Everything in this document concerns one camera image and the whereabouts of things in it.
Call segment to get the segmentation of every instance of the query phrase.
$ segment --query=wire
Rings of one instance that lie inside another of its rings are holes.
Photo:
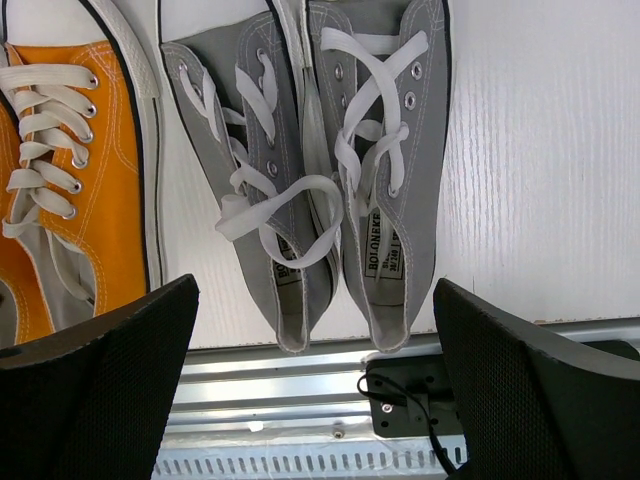
[[[360,386],[363,380],[367,380],[367,385],[369,384],[369,380],[379,381],[382,384],[386,384],[387,386],[395,388],[402,395],[393,395],[393,394],[365,391]],[[442,448],[442,445],[438,440],[438,436],[436,435],[436,432],[433,429],[433,425],[431,425],[431,416],[429,415],[429,412],[427,411],[425,406],[422,404],[422,402],[413,393],[411,393],[409,390],[399,385],[398,383],[394,382],[390,378],[385,377],[384,375],[380,375],[372,372],[367,372],[364,375],[362,375],[362,377],[358,379],[356,388],[358,389],[358,392],[360,392],[361,395],[365,396],[370,400],[375,400],[377,402],[388,403],[390,405],[399,406],[399,407],[408,406],[409,400],[417,404],[418,407],[420,407],[420,409],[422,410],[422,413],[424,413],[425,419],[427,421],[427,429],[429,431],[429,441],[431,442],[431,446],[433,447],[433,453],[435,453],[436,458],[440,462],[440,465],[442,466],[444,471],[447,473],[447,475],[451,475],[457,471],[456,467],[453,466],[453,463],[451,462],[451,460],[449,460],[449,457],[447,456],[446,452],[444,451],[444,448]]]

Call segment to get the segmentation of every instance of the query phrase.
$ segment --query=white surface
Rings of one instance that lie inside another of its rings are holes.
[[[106,37],[78,0],[9,0],[7,41],[19,46],[85,45]]]
[[[117,0],[147,48],[154,1]],[[640,3],[452,8],[458,78],[436,278],[529,320],[640,314]],[[273,342],[233,247],[214,230],[219,211],[164,79],[161,89],[169,273],[193,272],[202,290],[191,346]],[[414,331],[434,328],[431,311],[427,302]],[[366,332],[340,288],[313,338]]]
[[[162,0],[162,41],[235,25],[268,10],[265,0]]]

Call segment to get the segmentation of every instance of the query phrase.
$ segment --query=white shoelace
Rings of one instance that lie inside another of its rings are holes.
[[[73,153],[73,166],[83,169],[89,164],[89,151],[81,145],[93,139],[85,118],[96,114],[96,107],[82,93],[73,90],[94,89],[97,77],[88,69],[76,65],[27,65],[0,69],[0,89],[9,92],[10,100],[20,116],[20,165],[14,170],[7,191],[18,192],[16,211],[23,214],[16,223],[3,220],[3,234],[19,237],[28,227],[40,226],[42,209],[70,219],[76,208],[66,198],[51,190],[48,184],[76,194],[82,184],[68,172],[51,164],[57,149]],[[74,138],[61,127],[68,128]],[[74,297],[92,302],[90,294],[78,282],[65,260],[62,248],[81,251],[47,230],[53,263],[64,287]]]
[[[395,198],[404,182],[404,160],[400,142],[407,139],[409,128],[401,121],[400,99],[395,79],[416,58],[429,48],[427,34],[423,31],[415,34],[402,47],[398,37],[387,35],[351,36],[340,30],[325,27],[321,32],[321,50],[339,50],[348,53],[362,62],[371,73],[371,77],[362,85],[348,105],[344,125],[338,132],[335,155],[339,162],[340,177],[345,190],[355,197],[358,214],[368,216],[376,203],[375,179],[380,158],[389,153],[391,176],[388,194]],[[390,55],[384,62],[374,55]],[[384,122],[364,120],[367,111],[378,97],[382,97]],[[355,136],[375,144],[366,152],[362,162],[355,151]],[[380,212],[380,247],[376,279],[380,278],[382,265],[391,249],[393,226],[391,221]]]
[[[236,88],[255,114],[258,123],[267,136],[269,145],[276,142],[276,126],[273,112],[278,101],[278,86],[273,65],[266,53],[259,51],[258,58],[264,67],[261,87],[251,77],[236,66]],[[202,79],[202,93],[197,92],[188,76],[186,66],[180,67],[180,83],[196,110],[207,119],[216,140],[221,141],[220,130],[215,115],[216,86],[205,71]],[[246,125],[245,117],[228,108],[223,108],[224,120],[231,125]],[[293,183],[284,192],[278,193],[273,182],[260,171],[249,165],[247,149],[236,138],[229,137],[231,152],[238,169],[231,175],[229,182],[235,194],[222,198],[222,219],[216,224],[216,230],[231,242],[258,229],[260,241],[267,254],[277,263],[288,268],[306,268],[322,260],[333,248],[336,232],[343,217],[343,206],[338,186],[322,175],[307,175]],[[267,196],[267,199],[251,205],[247,198],[246,186],[250,185]],[[267,225],[269,218],[296,195],[307,191],[324,192],[333,206],[331,225],[318,237],[305,255],[287,260],[281,253],[276,232]]]

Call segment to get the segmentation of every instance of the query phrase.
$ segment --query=shoe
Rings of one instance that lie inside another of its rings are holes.
[[[56,330],[160,286],[158,90],[109,0],[7,0],[0,88],[20,118],[3,225],[33,258]]]
[[[6,191],[11,172],[20,168],[20,138],[0,95],[0,218],[9,208]],[[15,239],[0,234],[0,349],[53,333],[38,278],[27,252]]]
[[[304,5],[331,161],[342,267],[376,347],[401,348],[435,267],[451,98],[446,0]]]
[[[301,352],[335,293],[343,207],[334,181],[306,175],[282,24],[263,0],[162,0],[159,16],[176,105],[221,208],[216,229],[281,348]],[[330,204],[328,225],[309,192]]]

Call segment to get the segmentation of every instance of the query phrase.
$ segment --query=insole label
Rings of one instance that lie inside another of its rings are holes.
[[[376,278],[380,258],[380,212],[374,211],[369,215],[369,226],[367,228],[367,251],[365,277]],[[380,278],[388,280],[402,280],[404,278],[404,256],[402,255],[402,244],[396,232],[393,232],[389,255],[382,263]]]
[[[278,235],[278,247],[280,247],[280,253],[282,253],[284,258],[287,260],[295,260],[296,254],[293,253],[291,246],[285,242],[280,235]],[[273,270],[276,275],[276,285],[279,287],[302,280],[302,272],[300,272],[300,270],[287,268],[278,262],[273,262]]]

